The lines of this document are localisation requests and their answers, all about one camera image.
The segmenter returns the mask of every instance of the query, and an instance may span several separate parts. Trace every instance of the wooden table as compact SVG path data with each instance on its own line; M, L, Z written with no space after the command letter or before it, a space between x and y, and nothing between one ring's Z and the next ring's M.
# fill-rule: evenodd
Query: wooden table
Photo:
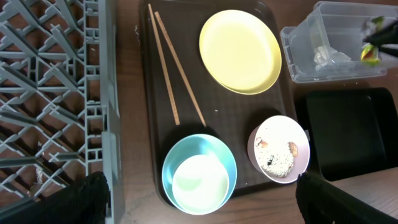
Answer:
M362 3L398 4L395 0L351 0ZM152 175L144 77L137 40L139 0L117 0L116 42L119 109L122 121L124 195L122 223L303 223L295 199L295 185L230 200L217 212L191 216L166 207L158 198ZM312 12L317 0L264 0L274 13L278 30L297 26ZM380 78L296 85L289 81L294 97L314 89L388 88L398 105L398 69ZM398 168L366 174L333 184L373 207L398 218Z

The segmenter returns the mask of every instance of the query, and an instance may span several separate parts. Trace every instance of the pair of chopsticks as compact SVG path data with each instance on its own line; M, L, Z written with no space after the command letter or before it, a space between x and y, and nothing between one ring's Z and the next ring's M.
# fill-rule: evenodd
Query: pair of chopsticks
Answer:
M170 79L169 79L169 73L167 72L166 62L165 62L164 55L163 55L162 45L160 44L160 39L159 39L159 34L158 34L157 28L156 28L154 14L152 12L152 8L151 8L150 4L148 4L148 7L149 7L150 19L152 21L152 27L154 28L156 46L157 46L157 50L158 50L158 53L159 53L160 62L162 64L164 79L166 81L166 87L167 87L167 91L169 93L170 103L172 105L175 125L179 125L180 124L180 119L178 118L177 107L175 105L175 100L174 100L174 96L173 96L173 90L172 90L172 86L171 86ZM203 115L200 112L198 102L197 102L197 100L195 98L195 95L192 92L191 86L189 85L187 76L185 75L185 72L182 69L180 60L177 57L177 53L175 53L172 41L170 40L170 37L167 34L167 31L166 31L166 28L164 27L162 19L160 18L160 15L159 15L158 12L155 12L155 16L156 16L157 22L159 23L160 29L162 30L163 36L164 36L164 38L165 38L165 40L167 42L167 45L169 46L170 51L171 51L171 53L173 55L174 61L177 64L178 70L180 71L182 80L184 81L184 84L185 84L185 86L186 86L186 88L187 88L187 90L189 92L189 95L191 97L193 105L195 106L195 109L197 110L197 113L199 115L199 118L200 118L202 124L204 125L204 127L206 127L205 119L203 118Z

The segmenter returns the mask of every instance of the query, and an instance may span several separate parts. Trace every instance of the bowl of rice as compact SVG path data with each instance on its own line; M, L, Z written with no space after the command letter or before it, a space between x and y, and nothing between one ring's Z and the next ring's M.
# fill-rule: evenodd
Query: bowl of rice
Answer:
M307 135L295 120L273 116L251 133L248 155L259 172L275 182L289 184L307 170L310 145Z

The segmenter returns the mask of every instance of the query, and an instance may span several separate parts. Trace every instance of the rice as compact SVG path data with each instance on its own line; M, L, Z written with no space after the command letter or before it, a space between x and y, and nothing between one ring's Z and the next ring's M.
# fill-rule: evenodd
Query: rice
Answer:
M259 165L271 176L286 177L294 166L294 156L290 151L289 143L261 144L263 142L256 140L254 147Z

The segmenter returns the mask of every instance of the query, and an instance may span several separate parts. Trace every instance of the black tray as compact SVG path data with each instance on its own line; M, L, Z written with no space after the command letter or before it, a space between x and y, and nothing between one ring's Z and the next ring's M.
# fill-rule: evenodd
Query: black tray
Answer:
M398 166L398 115L385 88L314 91L297 103L313 170L329 181Z
M159 11L197 98L207 128L201 125L170 49L157 25L181 125L176 126L174 123L148 3L151 3L153 12ZM200 57L201 28L213 14L227 9L239 9L255 15L267 24L279 39L274 16L270 9L259 1L146 0L141 2L141 48L155 186L160 199L168 205L171 203L165 195L161 179L164 159L177 141L196 133L211 134L220 138L234 154L238 179L232 197L281 186L252 166L246 146L251 131L266 118L277 114L295 118L293 101L284 72L281 72L278 81L264 93L240 95L219 85L208 74Z

